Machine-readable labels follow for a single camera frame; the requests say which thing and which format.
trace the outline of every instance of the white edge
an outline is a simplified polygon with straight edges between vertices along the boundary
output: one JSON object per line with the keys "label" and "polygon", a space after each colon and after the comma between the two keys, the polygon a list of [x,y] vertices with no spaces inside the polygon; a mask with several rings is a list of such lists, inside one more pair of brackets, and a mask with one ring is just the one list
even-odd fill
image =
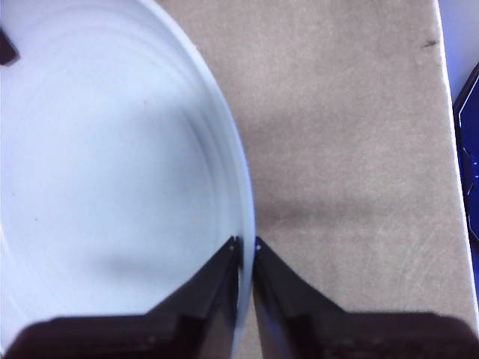
{"label": "white edge", "polygon": [[439,44],[439,51],[441,52],[441,68],[442,68],[442,81],[444,82],[444,89],[446,90],[446,97],[448,99],[448,117],[449,117],[449,126],[450,126],[450,134],[451,134],[451,146],[452,151],[454,154],[454,169],[456,171],[456,187],[457,187],[457,194],[458,198],[461,202],[461,219],[463,223],[463,238],[466,245],[466,248],[469,250],[467,251],[467,260],[469,265],[469,280],[471,281],[471,295],[473,297],[474,303],[474,313],[475,313],[475,332],[476,334],[479,333],[479,309],[478,309],[478,297],[476,293],[476,287],[474,282],[474,272],[472,270],[472,255],[471,255],[471,247],[469,244],[469,234],[467,230],[467,223],[466,223],[466,211],[464,209],[464,199],[463,199],[463,187],[461,185],[460,179],[460,172],[459,172],[459,160],[457,157],[457,148],[456,148],[456,132],[454,129],[454,114],[452,110],[452,97],[451,97],[451,87],[449,85],[449,75],[448,75],[448,68],[446,66],[446,52],[444,46],[444,34],[442,32],[442,20],[441,20],[441,11],[439,9],[438,0],[434,0],[434,10],[436,12],[436,21],[439,28],[439,36],[442,41]]}

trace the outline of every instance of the black object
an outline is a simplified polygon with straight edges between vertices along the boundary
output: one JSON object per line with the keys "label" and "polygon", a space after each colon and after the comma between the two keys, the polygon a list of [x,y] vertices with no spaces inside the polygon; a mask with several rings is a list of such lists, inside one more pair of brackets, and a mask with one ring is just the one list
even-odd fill
{"label": "black object", "polygon": [[192,279],[144,315],[34,324],[20,333],[4,359],[229,358],[239,246],[229,239]]}
{"label": "black object", "polygon": [[254,306],[264,359],[479,358],[459,319],[432,313],[348,313],[257,239]]}
{"label": "black object", "polygon": [[[231,356],[239,241],[143,316],[65,318],[26,328],[5,359]],[[459,319],[432,313],[348,313],[257,238],[254,305],[265,359],[479,358]]]}
{"label": "black object", "polygon": [[7,35],[5,35],[4,31],[0,28],[0,65],[13,62],[17,56],[17,51],[7,38]]}

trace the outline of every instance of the beige carpet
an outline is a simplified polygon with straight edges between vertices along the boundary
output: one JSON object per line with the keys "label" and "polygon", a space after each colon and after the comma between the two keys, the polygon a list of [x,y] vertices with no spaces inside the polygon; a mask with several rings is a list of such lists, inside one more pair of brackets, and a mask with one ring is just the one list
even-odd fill
{"label": "beige carpet", "polygon": [[347,310],[475,325],[435,1],[159,2],[237,120],[258,235]]}

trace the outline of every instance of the blue object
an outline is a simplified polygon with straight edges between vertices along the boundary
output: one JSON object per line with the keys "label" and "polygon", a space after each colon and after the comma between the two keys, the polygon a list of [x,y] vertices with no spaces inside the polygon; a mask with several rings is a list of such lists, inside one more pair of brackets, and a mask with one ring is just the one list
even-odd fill
{"label": "blue object", "polygon": [[466,210],[472,266],[479,289],[479,64],[454,103],[457,154]]}

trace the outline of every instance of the white plastic container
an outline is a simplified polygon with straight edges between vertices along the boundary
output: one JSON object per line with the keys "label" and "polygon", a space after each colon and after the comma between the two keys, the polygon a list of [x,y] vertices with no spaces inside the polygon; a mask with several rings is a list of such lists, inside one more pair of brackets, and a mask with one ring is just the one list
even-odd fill
{"label": "white plastic container", "polygon": [[1,348],[56,316],[143,313],[254,214],[233,118],[153,0],[4,0]]}

